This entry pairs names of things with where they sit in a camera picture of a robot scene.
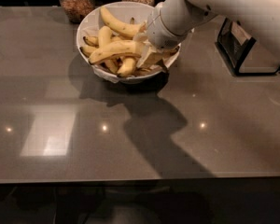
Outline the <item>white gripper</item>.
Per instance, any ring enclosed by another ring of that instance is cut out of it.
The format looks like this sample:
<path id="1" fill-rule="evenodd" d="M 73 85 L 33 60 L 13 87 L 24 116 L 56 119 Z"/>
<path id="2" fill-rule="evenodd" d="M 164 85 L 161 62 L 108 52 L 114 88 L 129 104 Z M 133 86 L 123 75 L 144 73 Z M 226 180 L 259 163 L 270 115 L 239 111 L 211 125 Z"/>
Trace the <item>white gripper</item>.
<path id="1" fill-rule="evenodd" d="M 133 36 L 133 41 L 145 42 L 148 39 L 153 45 L 145 44 L 136 64 L 137 68 L 149 68 L 156 64 L 161 60 L 157 49 L 173 49 L 188 35 L 175 35 L 171 32 L 162 21 L 161 9 L 162 3 L 158 3 L 147 17 L 147 21 L 141 23 L 139 31 Z"/>

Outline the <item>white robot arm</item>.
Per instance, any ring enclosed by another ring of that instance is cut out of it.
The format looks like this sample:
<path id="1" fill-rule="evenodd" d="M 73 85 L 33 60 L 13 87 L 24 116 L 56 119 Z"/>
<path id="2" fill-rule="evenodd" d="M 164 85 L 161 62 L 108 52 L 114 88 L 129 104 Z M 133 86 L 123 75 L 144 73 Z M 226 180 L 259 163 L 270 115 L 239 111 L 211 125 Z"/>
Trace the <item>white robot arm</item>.
<path id="1" fill-rule="evenodd" d="M 135 39 L 146 38 L 159 52 L 173 49 L 191 29 L 217 15 L 239 23 L 280 62 L 280 0 L 165 0 Z"/>

